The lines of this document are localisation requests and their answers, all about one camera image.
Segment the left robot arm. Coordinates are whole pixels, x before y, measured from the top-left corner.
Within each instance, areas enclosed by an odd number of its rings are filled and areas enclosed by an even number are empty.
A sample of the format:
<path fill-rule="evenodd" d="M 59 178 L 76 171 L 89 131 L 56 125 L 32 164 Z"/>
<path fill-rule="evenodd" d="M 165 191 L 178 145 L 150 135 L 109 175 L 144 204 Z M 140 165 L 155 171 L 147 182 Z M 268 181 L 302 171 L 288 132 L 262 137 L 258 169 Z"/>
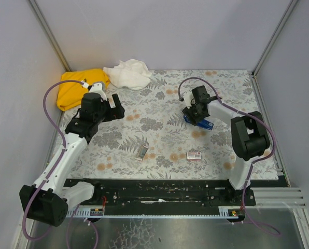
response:
<path fill-rule="evenodd" d="M 80 181 L 67 190 L 63 187 L 73 163 L 97 134 L 100 123 L 124 118 L 118 95 L 113 94 L 112 99 L 114 107 L 98 93 L 83 96 L 81 107 L 65 128 L 60 153 L 31 186 L 24 185 L 19 192 L 23 221 L 32 219 L 57 227 L 71 208 L 93 197 L 95 187 L 91 183 Z"/>

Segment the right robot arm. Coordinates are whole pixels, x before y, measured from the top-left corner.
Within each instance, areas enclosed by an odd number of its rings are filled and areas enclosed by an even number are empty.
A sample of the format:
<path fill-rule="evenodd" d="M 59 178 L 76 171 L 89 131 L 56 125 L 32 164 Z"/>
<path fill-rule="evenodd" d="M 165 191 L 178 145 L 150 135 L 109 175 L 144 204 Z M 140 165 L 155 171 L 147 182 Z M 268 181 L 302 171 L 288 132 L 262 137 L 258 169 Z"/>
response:
<path fill-rule="evenodd" d="M 196 87 L 178 96 L 186 105 L 182 113 L 192 125 L 197 126 L 205 118 L 213 117 L 230 126 L 236 160 L 229 182 L 234 190 L 247 187 L 250 184 L 252 163 L 270 146 L 268 127 L 260 112 L 239 111 L 224 103 L 219 96 L 210 96 L 205 86 Z"/>

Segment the staple box tray with staples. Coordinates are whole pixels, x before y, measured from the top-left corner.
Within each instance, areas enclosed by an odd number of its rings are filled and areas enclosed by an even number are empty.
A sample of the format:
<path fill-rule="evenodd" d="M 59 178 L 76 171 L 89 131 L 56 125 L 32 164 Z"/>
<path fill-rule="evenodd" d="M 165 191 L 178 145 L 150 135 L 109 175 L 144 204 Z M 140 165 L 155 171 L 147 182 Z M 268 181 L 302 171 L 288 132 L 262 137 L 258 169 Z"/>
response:
<path fill-rule="evenodd" d="M 144 157 L 147 153 L 148 148 L 149 148 L 148 144 L 141 145 L 136 156 L 135 156 L 135 159 L 138 160 L 138 161 L 143 161 L 143 159 L 144 159 Z"/>

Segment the blue stapler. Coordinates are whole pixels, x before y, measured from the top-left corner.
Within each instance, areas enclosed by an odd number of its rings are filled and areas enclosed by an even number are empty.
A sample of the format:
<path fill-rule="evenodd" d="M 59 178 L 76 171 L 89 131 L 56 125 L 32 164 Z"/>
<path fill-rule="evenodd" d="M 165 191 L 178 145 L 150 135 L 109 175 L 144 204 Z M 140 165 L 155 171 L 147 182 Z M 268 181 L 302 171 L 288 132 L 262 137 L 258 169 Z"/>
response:
<path fill-rule="evenodd" d="M 184 115 L 184 120 L 185 120 L 186 123 L 192 124 L 192 122 L 187 118 L 186 115 Z M 197 124 L 194 124 L 194 126 L 197 126 L 197 127 L 203 128 L 203 129 L 207 129 L 207 130 L 212 130 L 213 127 L 214 127 L 214 124 L 212 122 L 204 119 L 204 120 L 198 122 Z"/>

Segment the red white staple box sleeve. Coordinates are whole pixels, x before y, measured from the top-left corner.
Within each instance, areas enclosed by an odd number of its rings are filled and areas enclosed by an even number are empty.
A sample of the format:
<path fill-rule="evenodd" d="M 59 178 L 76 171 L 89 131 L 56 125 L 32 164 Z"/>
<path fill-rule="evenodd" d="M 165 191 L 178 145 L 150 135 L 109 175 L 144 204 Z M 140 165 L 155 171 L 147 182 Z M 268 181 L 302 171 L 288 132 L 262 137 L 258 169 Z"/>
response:
<path fill-rule="evenodd" d="M 199 161 L 202 160 L 202 155 L 199 151 L 189 151 L 186 153 L 186 158 L 188 161 Z"/>

